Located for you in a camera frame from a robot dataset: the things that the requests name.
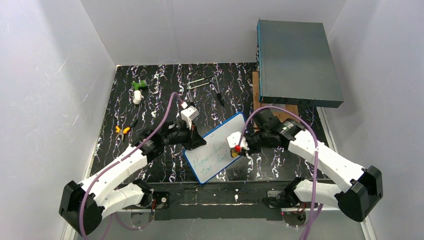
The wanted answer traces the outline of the blue framed whiteboard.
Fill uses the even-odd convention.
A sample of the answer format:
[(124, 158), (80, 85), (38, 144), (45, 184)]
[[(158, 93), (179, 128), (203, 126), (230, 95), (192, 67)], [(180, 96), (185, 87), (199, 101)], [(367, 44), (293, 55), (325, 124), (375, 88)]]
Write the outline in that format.
[(244, 114), (238, 112), (203, 137), (206, 145), (183, 151), (183, 156), (199, 184), (205, 184), (239, 158), (231, 156), (227, 138), (235, 132), (240, 132), (245, 122)]

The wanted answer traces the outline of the yellow bone shaped eraser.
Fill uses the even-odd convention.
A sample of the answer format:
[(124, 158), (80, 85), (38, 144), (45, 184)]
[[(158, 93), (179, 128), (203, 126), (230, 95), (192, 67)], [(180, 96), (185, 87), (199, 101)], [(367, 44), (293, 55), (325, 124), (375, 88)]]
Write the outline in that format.
[(236, 151), (235, 149), (231, 149), (230, 150), (230, 156), (232, 158), (238, 158), (240, 155), (239, 155), (239, 152), (238, 151)]

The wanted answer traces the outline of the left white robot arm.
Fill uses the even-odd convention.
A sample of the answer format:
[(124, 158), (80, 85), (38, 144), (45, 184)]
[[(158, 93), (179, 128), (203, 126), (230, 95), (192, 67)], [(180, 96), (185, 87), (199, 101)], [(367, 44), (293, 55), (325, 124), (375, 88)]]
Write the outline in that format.
[(166, 121), (158, 132), (144, 130), (137, 141), (106, 167), (77, 183), (70, 181), (62, 192), (59, 215), (81, 236), (91, 234), (107, 216), (132, 205), (148, 203), (153, 193), (143, 180), (119, 185), (134, 172), (161, 156), (165, 146), (182, 145), (187, 150), (206, 145), (195, 124)]

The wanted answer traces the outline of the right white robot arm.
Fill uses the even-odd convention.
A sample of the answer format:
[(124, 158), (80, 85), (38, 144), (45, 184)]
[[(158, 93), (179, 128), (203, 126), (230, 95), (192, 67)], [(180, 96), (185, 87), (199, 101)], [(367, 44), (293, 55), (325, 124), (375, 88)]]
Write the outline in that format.
[(280, 121), (272, 109), (273, 106), (260, 107), (249, 116), (257, 131), (239, 132), (232, 155), (249, 156), (264, 148), (282, 148), (320, 169), (332, 183), (296, 177), (281, 193), (263, 201), (273, 208), (318, 203), (338, 208), (356, 222), (364, 221), (384, 196), (382, 172), (373, 165), (365, 168), (346, 159), (317, 140), (306, 123), (293, 118)]

